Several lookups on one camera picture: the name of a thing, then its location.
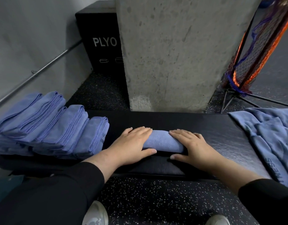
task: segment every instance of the net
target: net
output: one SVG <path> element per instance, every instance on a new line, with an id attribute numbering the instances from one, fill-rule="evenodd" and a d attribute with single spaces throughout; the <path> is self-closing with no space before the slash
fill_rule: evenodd
<path id="1" fill-rule="evenodd" d="M 251 93 L 251 84 L 288 28 L 288 0 L 275 0 L 251 32 L 252 42 L 239 59 L 245 35 L 225 73 L 225 86 L 239 93 Z"/>

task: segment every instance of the black sleeve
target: black sleeve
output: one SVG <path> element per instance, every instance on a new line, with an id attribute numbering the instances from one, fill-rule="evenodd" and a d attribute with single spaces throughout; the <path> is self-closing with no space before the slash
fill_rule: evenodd
<path id="1" fill-rule="evenodd" d="M 239 199 L 260 225 L 288 224 L 288 187 L 258 179 L 239 189 Z"/>
<path id="2" fill-rule="evenodd" d="M 80 225 L 104 183 L 98 167 L 88 162 L 25 182 L 0 202 L 0 225 Z"/>

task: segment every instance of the stack of folded towels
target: stack of folded towels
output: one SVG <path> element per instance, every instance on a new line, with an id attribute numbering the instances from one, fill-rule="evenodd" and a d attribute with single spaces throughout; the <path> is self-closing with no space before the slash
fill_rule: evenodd
<path id="1" fill-rule="evenodd" d="M 0 154 L 86 159 L 101 151 L 106 117 L 88 118 L 82 105 L 64 107 L 57 92 L 27 95 L 0 119 Z"/>

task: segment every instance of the shoe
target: shoe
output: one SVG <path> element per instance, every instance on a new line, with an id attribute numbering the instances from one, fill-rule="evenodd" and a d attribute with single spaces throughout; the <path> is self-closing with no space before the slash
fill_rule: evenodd
<path id="1" fill-rule="evenodd" d="M 82 225 L 108 225 L 109 219 L 105 207 L 94 201 L 84 216 Z"/>
<path id="2" fill-rule="evenodd" d="M 225 216 L 214 215 L 208 219 L 205 225 L 230 225 L 230 223 Z"/>

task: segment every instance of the concrete column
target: concrete column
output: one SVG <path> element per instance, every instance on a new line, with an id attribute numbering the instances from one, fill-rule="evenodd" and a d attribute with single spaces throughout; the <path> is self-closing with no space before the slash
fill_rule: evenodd
<path id="1" fill-rule="evenodd" d="M 116 0 L 133 111 L 202 112 L 260 0 Z"/>

